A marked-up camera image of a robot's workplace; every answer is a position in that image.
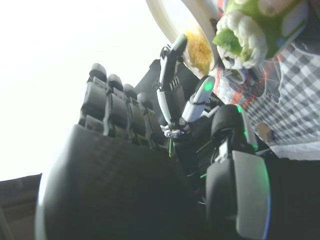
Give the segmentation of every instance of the table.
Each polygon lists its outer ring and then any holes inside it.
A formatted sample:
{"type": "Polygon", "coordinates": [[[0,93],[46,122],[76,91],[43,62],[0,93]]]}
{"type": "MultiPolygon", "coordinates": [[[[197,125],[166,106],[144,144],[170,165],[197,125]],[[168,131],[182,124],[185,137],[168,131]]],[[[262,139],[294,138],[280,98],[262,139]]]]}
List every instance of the table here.
{"type": "Polygon", "coordinates": [[[309,0],[305,31],[273,59],[244,72],[217,68],[214,93],[225,104],[239,104],[280,158],[320,160],[320,0],[309,0]]]}

